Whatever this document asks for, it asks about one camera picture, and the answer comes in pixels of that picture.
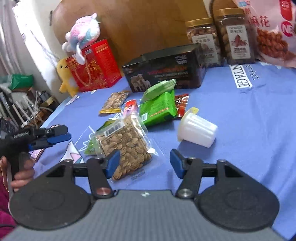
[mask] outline gray gripper base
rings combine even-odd
[[[119,191],[75,224],[54,231],[18,227],[4,241],[284,241],[272,229],[236,233],[207,221],[171,191]]]

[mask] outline yellow plush toy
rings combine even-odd
[[[61,59],[57,63],[57,72],[63,82],[59,91],[61,93],[68,92],[71,97],[74,97],[78,93],[79,88],[71,74],[70,69],[68,68],[68,64],[65,58]]]

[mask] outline human hand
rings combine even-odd
[[[15,174],[15,179],[11,182],[11,187],[14,189],[14,191],[19,190],[19,188],[23,187],[28,182],[33,180],[33,176],[35,174],[35,170],[33,169],[34,164],[35,163],[32,159],[26,160],[24,163],[24,169]],[[6,187],[6,189],[8,189],[7,159],[5,156],[1,157],[0,168],[2,171],[3,184]]]

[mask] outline green snack package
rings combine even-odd
[[[151,86],[148,90],[144,92],[141,102],[143,103],[147,100],[152,100],[165,92],[171,92],[174,89],[175,85],[175,79],[159,82],[156,85]]]
[[[169,121],[177,116],[175,92],[165,92],[153,100],[140,105],[140,116],[146,126]]]
[[[108,121],[106,121],[97,131],[99,131],[100,129],[105,128],[106,126],[108,126],[110,124],[112,124],[114,121],[116,121],[116,120],[108,120]],[[94,149],[94,142],[93,142],[92,139],[89,141],[89,144],[87,145],[87,148],[85,149],[84,154],[85,155],[96,155],[96,151]]]

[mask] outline pink and blue plush toy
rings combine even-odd
[[[63,43],[62,49],[65,52],[76,52],[75,58],[77,62],[84,65],[85,58],[81,54],[81,50],[94,43],[100,36],[101,30],[97,14],[86,16],[78,19],[71,31],[66,33],[67,42]]]

